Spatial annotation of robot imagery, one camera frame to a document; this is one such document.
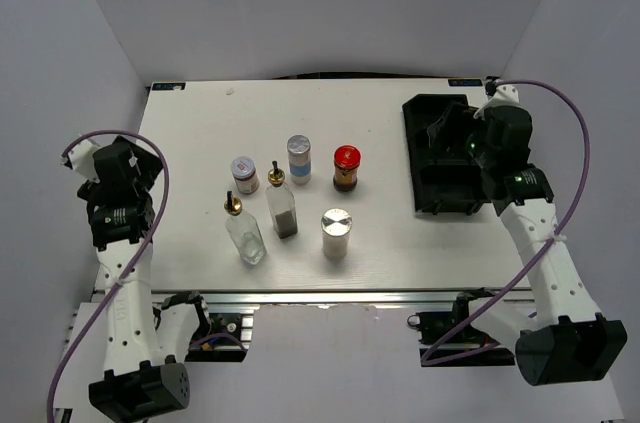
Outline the small jar white lid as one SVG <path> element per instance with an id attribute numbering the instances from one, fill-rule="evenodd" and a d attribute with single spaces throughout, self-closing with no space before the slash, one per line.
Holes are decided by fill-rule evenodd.
<path id="1" fill-rule="evenodd" d="M 252 194 L 258 190 L 260 182 L 255 163 L 250 157 L 239 156 L 235 158 L 230 169 L 240 193 Z"/>

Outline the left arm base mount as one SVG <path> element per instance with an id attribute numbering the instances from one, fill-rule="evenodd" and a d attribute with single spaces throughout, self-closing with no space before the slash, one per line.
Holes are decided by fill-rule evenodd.
<path id="1" fill-rule="evenodd" d="M 197 291 L 184 291 L 165 298 L 153 306 L 154 329 L 159 343 L 165 335 L 173 336 L 170 327 L 185 309 L 197 317 L 184 357 L 186 362 L 240 363 L 248 352 L 249 340 L 242 336 L 245 316 L 241 313 L 211 311 Z"/>

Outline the blue label shaker bottle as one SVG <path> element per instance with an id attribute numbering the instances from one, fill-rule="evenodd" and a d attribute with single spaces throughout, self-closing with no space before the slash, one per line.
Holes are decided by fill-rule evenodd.
<path id="1" fill-rule="evenodd" d="M 311 143 L 304 135 L 293 135 L 287 141 L 291 181 L 305 185 L 311 180 Z"/>

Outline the dark liquid glass cruet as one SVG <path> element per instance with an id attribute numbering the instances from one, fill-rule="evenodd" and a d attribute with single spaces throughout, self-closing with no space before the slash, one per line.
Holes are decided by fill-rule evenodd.
<path id="1" fill-rule="evenodd" d="M 268 172 L 269 187 L 265 194 L 274 231 L 280 239 L 298 232 L 295 198 L 285 182 L 285 173 L 276 160 Z"/>

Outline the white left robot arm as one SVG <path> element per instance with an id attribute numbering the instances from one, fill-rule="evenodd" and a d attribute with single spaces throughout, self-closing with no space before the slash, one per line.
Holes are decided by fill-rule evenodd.
<path id="1" fill-rule="evenodd" d="M 212 320 L 195 307 L 176 314 L 152 303 L 152 238 L 163 211 L 150 191 L 161 158 L 118 136 L 89 162 L 95 175 L 78 195 L 102 267 L 107 325 L 103 376 L 90 384 L 89 401 L 112 422 L 144 422 L 188 406 L 184 346 L 205 339 Z"/>

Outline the clear liquid glass cruet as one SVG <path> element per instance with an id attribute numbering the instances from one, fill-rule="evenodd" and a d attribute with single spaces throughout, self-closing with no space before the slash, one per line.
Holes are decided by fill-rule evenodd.
<path id="1" fill-rule="evenodd" d="M 255 217 L 243 209 L 242 201 L 228 191 L 224 202 L 228 215 L 226 229 L 240 257 L 249 265 L 257 265 L 266 255 L 266 247 Z"/>

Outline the red lid sauce jar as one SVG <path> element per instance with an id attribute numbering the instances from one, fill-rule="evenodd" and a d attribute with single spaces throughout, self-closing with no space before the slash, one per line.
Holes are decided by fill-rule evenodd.
<path id="1" fill-rule="evenodd" d="M 333 184 L 339 192 L 353 191 L 358 182 L 357 172 L 361 163 L 361 153 L 353 145 L 338 147 L 333 156 Z"/>

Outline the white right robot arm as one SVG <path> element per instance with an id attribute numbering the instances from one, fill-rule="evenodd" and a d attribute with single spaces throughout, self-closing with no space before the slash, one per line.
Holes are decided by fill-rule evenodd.
<path id="1" fill-rule="evenodd" d="M 532 386 L 599 381 L 627 342 L 619 320 L 606 319 L 578 275 L 559 225 L 543 171 L 529 163 L 530 114 L 518 107 L 484 110 L 468 139 L 484 190 L 511 236 L 536 305 L 529 318 L 503 302 L 470 302 L 451 317 L 453 333 L 480 335 L 506 347 Z"/>

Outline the silver lid white shaker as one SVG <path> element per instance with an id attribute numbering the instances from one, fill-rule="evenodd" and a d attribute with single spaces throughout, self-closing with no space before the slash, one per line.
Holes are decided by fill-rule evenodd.
<path id="1" fill-rule="evenodd" d="M 327 210 L 321 217 L 322 250 L 331 260 L 342 259 L 347 251 L 353 218 L 341 208 Z"/>

